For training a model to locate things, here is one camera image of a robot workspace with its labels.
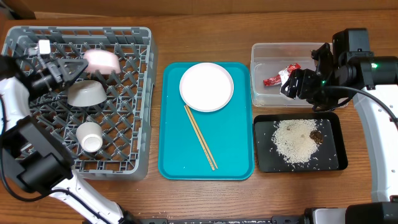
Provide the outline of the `small pink plate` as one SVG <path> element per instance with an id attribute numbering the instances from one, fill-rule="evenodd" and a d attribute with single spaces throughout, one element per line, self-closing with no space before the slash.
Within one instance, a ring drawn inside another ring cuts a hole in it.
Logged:
<path id="1" fill-rule="evenodd" d="M 88 61 L 86 72 L 99 71 L 103 75 L 110 75 L 112 72 L 121 73 L 119 58 L 116 54 L 106 50 L 87 50 L 83 56 Z"/>

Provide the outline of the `red snack wrapper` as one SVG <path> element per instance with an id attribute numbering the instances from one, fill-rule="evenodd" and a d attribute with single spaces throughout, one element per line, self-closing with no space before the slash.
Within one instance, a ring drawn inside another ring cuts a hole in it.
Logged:
<path id="1" fill-rule="evenodd" d="M 298 63 L 290 64 L 288 67 L 290 67 L 291 73 L 292 73 L 293 70 L 296 70 L 296 69 L 300 69 L 300 68 L 301 68 L 301 66 L 300 66 Z M 268 78 L 268 79 L 263 80 L 263 84 L 264 84 L 264 86 L 274 86 L 274 85 L 278 85 L 278 84 L 280 84 L 280 77 L 279 77 L 279 75 L 277 74 L 277 75 L 274 76 L 274 77 L 271 77 L 271 78 Z"/>

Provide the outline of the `grey bowl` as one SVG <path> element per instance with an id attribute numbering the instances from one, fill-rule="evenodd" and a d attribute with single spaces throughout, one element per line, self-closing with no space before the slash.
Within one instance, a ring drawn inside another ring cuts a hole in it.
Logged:
<path id="1" fill-rule="evenodd" d="M 104 102 L 106 99 L 107 95 L 102 84 L 95 80 L 75 82 L 68 89 L 67 103 L 71 106 L 93 106 Z"/>

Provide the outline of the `white cup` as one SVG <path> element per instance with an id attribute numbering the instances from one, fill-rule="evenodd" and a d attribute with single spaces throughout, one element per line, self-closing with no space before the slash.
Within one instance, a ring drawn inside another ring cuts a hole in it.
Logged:
<path id="1" fill-rule="evenodd" d="M 76 130 L 76 137 L 86 152 L 97 152 L 103 145 L 101 126 L 94 122 L 85 122 Z"/>

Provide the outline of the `white rice pile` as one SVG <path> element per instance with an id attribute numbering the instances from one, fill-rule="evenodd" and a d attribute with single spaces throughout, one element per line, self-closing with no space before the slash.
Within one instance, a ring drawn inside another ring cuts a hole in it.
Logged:
<path id="1" fill-rule="evenodd" d="M 277 146 L 277 152 L 285 156 L 288 163 L 304 163 L 310 160 L 319 146 L 310 138 L 312 131 L 316 131 L 314 121 L 281 121 L 272 140 Z"/>

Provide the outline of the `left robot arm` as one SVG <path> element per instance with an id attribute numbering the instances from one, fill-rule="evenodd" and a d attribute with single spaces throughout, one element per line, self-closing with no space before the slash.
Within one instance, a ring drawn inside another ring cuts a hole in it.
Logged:
<path id="1" fill-rule="evenodd" d="M 87 223 L 139 223 L 118 203 L 96 191 L 74 169 L 70 151 L 30 113 L 30 102 L 55 90 L 67 90 L 89 66 L 85 58 L 45 61 L 26 74 L 24 57 L 1 56 L 1 182 L 23 202 L 55 198 Z"/>

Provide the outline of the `brown food scrap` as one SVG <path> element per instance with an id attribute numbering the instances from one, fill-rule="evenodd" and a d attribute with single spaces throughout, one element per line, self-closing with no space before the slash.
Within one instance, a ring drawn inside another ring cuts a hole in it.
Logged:
<path id="1" fill-rule="evenodd" d="M 310 138 L 318 145 L 323 143 L 323 135 L 319 131 L 312 131 L 310 133 Z"/>

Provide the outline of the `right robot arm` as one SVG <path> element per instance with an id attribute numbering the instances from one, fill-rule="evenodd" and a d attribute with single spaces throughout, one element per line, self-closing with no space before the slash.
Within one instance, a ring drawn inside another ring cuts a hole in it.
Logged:
<path id="1" fill-rule="evenodd" d="M 301 223 L 397 223 L 397 57 L 375 56 L 365 28 L 337 32 L 311 57 L 316 69 L 292 71 L 280 92 L 306 100 L 315 111 L 353 101 L 371 163 L 372 201 L 308 208 Z"/>

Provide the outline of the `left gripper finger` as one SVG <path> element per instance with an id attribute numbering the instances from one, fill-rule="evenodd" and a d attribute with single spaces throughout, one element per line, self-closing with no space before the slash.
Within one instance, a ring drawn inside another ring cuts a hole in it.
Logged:
<path id="1" fill-rule="evenodd" d="M 59 58 L 54 61 L 63 80 L 77 80 L 88 66 L 87 59 Z"/>
<path id="2" fill-rule="evenodd" d="M 58 89 L 60 91 L 65 91 L 65 90 L 69 89 L 79 79 L 79 77 L 80 77 L 79 74 L 69 75 L 69 76 L 64 75 L 62 77 L 62 82 L 59 85 Z"/>

